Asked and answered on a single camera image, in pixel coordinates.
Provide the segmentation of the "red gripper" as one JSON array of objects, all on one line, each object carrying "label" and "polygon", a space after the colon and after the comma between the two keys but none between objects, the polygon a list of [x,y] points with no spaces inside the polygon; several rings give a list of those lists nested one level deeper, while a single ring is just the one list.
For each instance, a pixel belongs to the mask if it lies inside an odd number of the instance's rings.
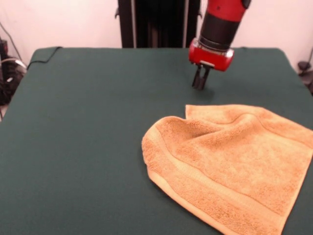
[{"label": "red gripper", "polygon": [[192,87],[203,90],[210,68],[226,71],[233,60],[233,56],[234,50],[232,48],[227,51],[210,50],[202,46],[197,38],[194,38],[189,46],[188,54],[189,61],[198,65]]}]

